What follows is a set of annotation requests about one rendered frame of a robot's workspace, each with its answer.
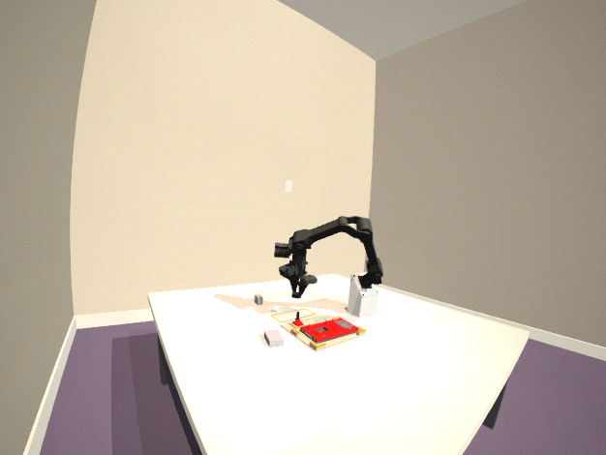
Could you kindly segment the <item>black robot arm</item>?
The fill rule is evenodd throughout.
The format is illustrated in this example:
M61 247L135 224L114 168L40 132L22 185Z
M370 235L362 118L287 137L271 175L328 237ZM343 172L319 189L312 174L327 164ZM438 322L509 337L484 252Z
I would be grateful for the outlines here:
M348 224L355 224L356 229ZM334 221L313 229L300 229L293 234L288 244L275 243L274 258L289 258L292 254L292 259L305 260L307 249L312 249L311 246L314 242L339 232L345 232L352 238L359 239L364 245L369 260L366 260L367 273L364 276L358 276L361 287L372 288L372 284L381 284L382 264L374 249L374 235L369 218L340 216ZM297 264L292 263L292 260L278 269L283 277L298 275Z

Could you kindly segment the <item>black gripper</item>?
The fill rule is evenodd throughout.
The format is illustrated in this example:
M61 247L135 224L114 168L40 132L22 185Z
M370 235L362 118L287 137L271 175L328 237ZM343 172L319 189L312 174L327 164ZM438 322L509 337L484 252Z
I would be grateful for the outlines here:
M292 275L292 276L286 277L286 278L290 282L292 292L296 291L297 286L298 286L298 295L299 295L299 297L301 297L302 294L304 293L306 287L309 284L316 284L318 282L318 277L315 277L312 275L307 275L308 272L306 272L306 264L308 264L308 262L306 261L306 259L305 260L293 259L292 263L297 264L298 275ZM305 276L305 275L307 275L307 276ZM300 278L300 281L299 281L299 278Z

